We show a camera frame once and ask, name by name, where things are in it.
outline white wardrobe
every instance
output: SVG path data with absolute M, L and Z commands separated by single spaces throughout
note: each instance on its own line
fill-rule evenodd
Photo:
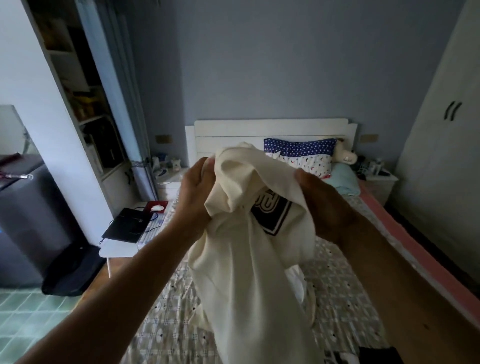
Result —
M 410 132 L 391 202 L 480 282 L 480 1 L 467 0 Z

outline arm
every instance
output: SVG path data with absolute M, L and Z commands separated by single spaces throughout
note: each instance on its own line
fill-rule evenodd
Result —
M 326 183 L 296 172 L 318 236 L 336 243 L 405 363 L 474 363 L 479 332 Z
M 213 162 L 199 160 L 183 178 L 177 211 L 94 297 L 75 309 L 30 349 L 19 364 L 118 364 L 139 325 L 190 246 L 210 220 L 204 203 L 214 181 Z

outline hand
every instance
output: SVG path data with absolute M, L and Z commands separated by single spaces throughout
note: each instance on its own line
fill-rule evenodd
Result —
M 215 183 L 214 165 L 213 158 L 203 157 L 185 173 L 180 186 L 177 209 L 172 218 L 173 225 L 180 224 L 183 229 L 198 238 L 211 219 L 205 209 L 205 201 Z
M 295 171 L 317 236 L 339 243 L 341 233 L 357 218 L 357 213 L 329 184 L 302 169 Z

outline table leg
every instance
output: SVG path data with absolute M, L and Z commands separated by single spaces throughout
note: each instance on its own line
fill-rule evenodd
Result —
M 110 272 L 110 259 L 107 258 L 107 269 L 108 269 L 108 278 L 112 276 L 112 273 Z

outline moon-patterned pillowcase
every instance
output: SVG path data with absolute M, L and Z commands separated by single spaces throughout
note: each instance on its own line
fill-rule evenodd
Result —
M 332 171 L 335 144 L 335 138 L 310 142 L 288 142 L 265 138 L 264 152 L 273 159 L 288 163 L 289 166 L 302 168 L 319 178 L 328 178 Z

